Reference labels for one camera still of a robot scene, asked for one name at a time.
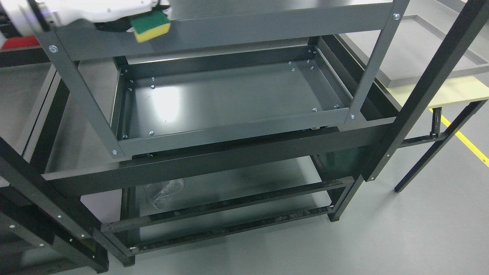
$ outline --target bolt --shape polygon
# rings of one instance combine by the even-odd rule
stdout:
[[[51,45],[51,46],[49,46],[49,51],[52,53],[57,53],[60,50],[55,45]]]

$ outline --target yellow tape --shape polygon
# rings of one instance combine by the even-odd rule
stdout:
[[[442,123],[448,127],[450,126],[451,122],[442,115]],[[486,157],[486,155],[484,155],[484,153],[481,152],[481,150],[479,150],[479,148],[477,148],[474,143],[472,143],[470,140],[468,140],[468,138],[462,134],[462,132],[460,131],[457,131],[455,133],[455,136],[458,137],[460,139],[460,141],[465,144],[465,146],[467,146],[467,148],[472,151],[474,153],[474,155],[476,155],[476,157],[478,157],[487,167],[489,167],[489,158]]]

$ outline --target shelf tray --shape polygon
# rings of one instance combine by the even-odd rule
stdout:
[[[335,126],[350,102],[318,49],[293,46],[122,66],[112,126],[131,154]]]
[[[418,15],[404,16],[380,66],[377,78],[388,88],[416,84],[445,35]],[[377,36],[377,31],[367,31],[343,34],[341,38],[366,63]],[[488,71],[489,63],[468,49],[449,78]]]

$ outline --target sponge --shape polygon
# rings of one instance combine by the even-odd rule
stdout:
[[[170,30],[170,20],[160,10],[152,10],[129,17],[129,22],[134,28],[134,36],[141,43]]]

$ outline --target red object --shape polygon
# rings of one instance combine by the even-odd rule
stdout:
[[[27,37],[14,37],[9,38],[3,44],[1,49],[12,49],[12,48],[22,48],[22,47],[31,47],[31,46],[39,46],[39,42],[37,41],[35,36],[27,36]]]

